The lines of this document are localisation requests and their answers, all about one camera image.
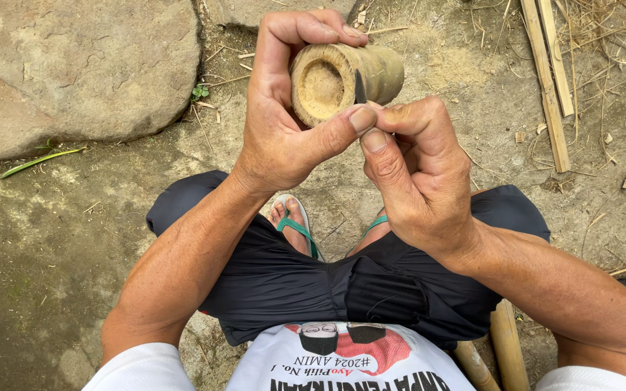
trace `foot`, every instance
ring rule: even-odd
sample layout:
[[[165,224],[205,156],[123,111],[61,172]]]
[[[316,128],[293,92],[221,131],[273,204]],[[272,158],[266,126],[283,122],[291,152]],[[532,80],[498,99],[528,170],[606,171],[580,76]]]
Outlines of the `foot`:
[[[380,213],[378,214],[376,218],[383,216],[384,214],[385,214],[385,209],[380,211]],[[361,241],[357,243],[357,245],[355,245],[354,248],[352,248],[352,251],[350,251],[349,254],[347,254],[347,257],[350,257],[358,253],[359,251],[361,251],[362,248],[384,237],[388,232],[390,232],[390,224],[388,224],[387,221],[371,228],[369,232],[367,232],[367,234],[364,235]]]
[[[299,203],[294,197],[287,198],[287,209],[289,209],[289,218],[296,221],[301,226],[305,227],[305,222],[303,221],[303,215],[301,214]],[[267,220],[269,220],[274,228],[276,228],[277,226],[279,226],[279,222],[284,218],[285,214],[286,211],[284,210],[282,202],[277,201],[274,203],[274,208],[270,210],[270,215],[267,216]],[[311,253],[308,251],[306,236],[303,236],[303,234],[290,226],[284,227],[282,233],[284,234],[284,237],[287,238],[289,244],[291,244],[296,249],[296,251],[302,254],[306,254],[308,256],[311,255]]]

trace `forearm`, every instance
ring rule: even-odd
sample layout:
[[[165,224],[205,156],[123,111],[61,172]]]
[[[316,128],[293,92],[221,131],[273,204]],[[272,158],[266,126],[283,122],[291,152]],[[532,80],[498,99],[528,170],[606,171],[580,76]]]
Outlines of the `forearm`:
[[[551,329],[560,365],[623,373],[626,288],[607,273],[544,240],[476,220],[480,250],[459,273],[471,276]],[[606,362],[614,367],[605,367]]]
[[[130,272],[104,324],[103,363],[142,343],[177,346],[185,324],[271,196],[250,191],[232,173],[159,236]]]

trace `green leaf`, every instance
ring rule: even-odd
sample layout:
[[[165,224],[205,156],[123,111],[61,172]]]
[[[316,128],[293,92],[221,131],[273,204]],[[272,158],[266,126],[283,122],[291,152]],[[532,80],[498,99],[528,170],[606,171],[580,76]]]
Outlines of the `green leaf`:
[[[66,155],[66,154],[82,151],[84,149],[86,149],[86,147],[81,147],[81,148],[79,148],[77,150],[70,150],[70,151],[59,152],[59,153],[56,153],[56,154],[40,157],[38,159],[35,159],[33,161],[29,161],[28,163],[25,163],[25,164],[22,164],[22,165],[17,165],[16,167],[11,168],[9,171],[6,171],[4,174],[1,174],[0,175],[0,180],[3,180],[4,178],[6,178],[9,175],[13,175],[15,173],[18,173],[19,171],[21,171],[21,170],[23,170],[25,168],[28,168],[31,165],[36,165],[36,164],[40,163],[41,161],[46,161],[48,159],[52,159],[53,157],[57,157],[57,156],[61,156],[61,155]]]

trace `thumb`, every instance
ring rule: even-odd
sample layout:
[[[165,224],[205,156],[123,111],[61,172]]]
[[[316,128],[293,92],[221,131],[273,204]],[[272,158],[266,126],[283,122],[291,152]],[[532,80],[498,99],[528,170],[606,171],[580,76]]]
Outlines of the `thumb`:
[[[373,175],[388,216],[407,211],[421,194],[412,182],[405,159],[392,135],[374,127],[361,137],[360,142],[366,157],[364,170]]]
[[[318,126],[300,133],[301,151],[320,164],[344,152],[376,123],[376,112],[368,104],[355,104]]]

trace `man's left hand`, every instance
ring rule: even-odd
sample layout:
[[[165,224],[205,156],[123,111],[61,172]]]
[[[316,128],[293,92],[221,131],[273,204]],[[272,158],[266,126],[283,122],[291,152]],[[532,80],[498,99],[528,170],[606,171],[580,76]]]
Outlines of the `man's left hand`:
[[[339,155],[376,122],[368,104],[355,104],[302,131],[292,114],[289,65],[309,43],[365,46],[369,38],[335,10],[269,13],[260,21],[243,150],[234,166],[247,188],[273,193],[303,182],[316,165]]]

